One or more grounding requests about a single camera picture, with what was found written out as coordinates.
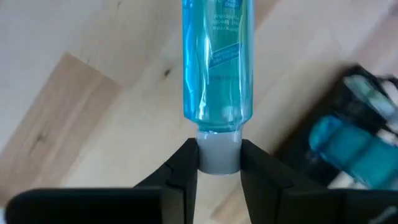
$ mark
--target light wood plank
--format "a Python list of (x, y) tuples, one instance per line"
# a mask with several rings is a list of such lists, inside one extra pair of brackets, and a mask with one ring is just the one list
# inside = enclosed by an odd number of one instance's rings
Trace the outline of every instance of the light wood plank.
[(57, 186), (118, 90), (94, 68), (62, 57), (0, 155), (1, 198)]

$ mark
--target black holder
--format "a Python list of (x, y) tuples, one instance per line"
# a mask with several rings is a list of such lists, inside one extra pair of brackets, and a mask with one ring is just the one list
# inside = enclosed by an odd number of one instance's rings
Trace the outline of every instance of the black holder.
[[(241, 181), (253, 224), (398, 223), (398, 192), (328, 190), (248, 140)], [(193, 223), (198, 145), (185, 144), (131, 189), (39, 189), (14, 197), (6, 221), (15, 223)]]

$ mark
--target blue bottle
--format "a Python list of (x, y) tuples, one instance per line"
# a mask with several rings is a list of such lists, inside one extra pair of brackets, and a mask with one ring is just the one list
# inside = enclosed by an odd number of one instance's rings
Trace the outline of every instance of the blue bottle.
[(253, 0), (183, 0), (183, 109), (198, 125), (200, 170), (240, 170), (253, 111)]

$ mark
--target white bottle cap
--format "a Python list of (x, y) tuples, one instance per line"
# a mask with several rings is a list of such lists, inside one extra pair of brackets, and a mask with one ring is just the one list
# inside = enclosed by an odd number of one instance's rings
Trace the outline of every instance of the white bottle cap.
[(199, 169), (207, 174), (234, 174), (241, 170), (242, 131), (198, 131)]

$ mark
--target teal object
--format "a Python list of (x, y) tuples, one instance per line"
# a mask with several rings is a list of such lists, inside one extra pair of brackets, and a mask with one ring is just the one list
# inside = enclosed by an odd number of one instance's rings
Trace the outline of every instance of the teal object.
[(253, 0), (183, 0), (183, 110), (200, 131), (239, 131), (253, 113)]
[(398, 147), (335, 116), (314, 125), (309, 145), (370, 189), (397, 189)]

